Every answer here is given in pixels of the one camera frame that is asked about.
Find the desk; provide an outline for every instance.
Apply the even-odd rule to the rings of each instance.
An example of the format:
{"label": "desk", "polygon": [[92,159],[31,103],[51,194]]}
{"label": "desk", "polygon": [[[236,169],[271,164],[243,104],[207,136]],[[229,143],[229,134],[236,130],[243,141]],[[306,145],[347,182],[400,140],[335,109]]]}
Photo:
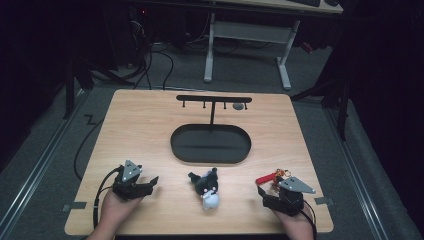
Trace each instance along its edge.
{"label": "desk", "polygon": [[[210,105],[176,100],[179,94],[251,97],[248,110],[217,104],[216,124],[232,124],[244,129],[252,148],[235,165],[186,163],[176,158],[170,138],[187,123],[209,123]],[[103,178],[126,159],[143,165],[139,182],[159,176],[153,194],[144,198],[137,211],[119,230],[122,235],[178,234],[278,234],[280,223],[262,206],[255,179],[277,168],[291,171],[316,190],[304,194],[317,217],[319,232],[330,232],[333,223],[326,205],[316,205],[323,197],[290,98],[283,94],[179,92],[118,90],[111,102],[92,156],[75,198],[87,202],[85,209],[70,212],[65,231],[86,235],[92,229],[93,200]],[[218,168],[220,205],[202,210],[202,203],[187,174],[202,175]],[[112,184],[114,176],[105,186]],[[269,194],[271,184],[263,185]]]}
{"label": "desk", "polygon": [[[231,3],[246,4],[260,7],[285,8],[298,11],[312,11],[321,13],[341,14],[343,8],[340,5],[332,7],[321,1],[319,7],[311,7],[304,4],[293,3],[286,0],[215,0],[213,3]],[[299,27],[300,21],[296,20],[292,27],[271,27],[258,26],[254,24],[232,23],[225,21],[215,21],[215,14],[211,15],[209,30],[209,48],[206,56],[205,82],[212,81],[213,73],[213,44],[215,37],[234,38],[241,40],[263,41],[271,43],[284,44],[282,56],[277,58],[277,66],[280,71],[281,81],[285,90],[291,89],[289,76],[286,69],[286,61],[290,53],[294,38]]]}

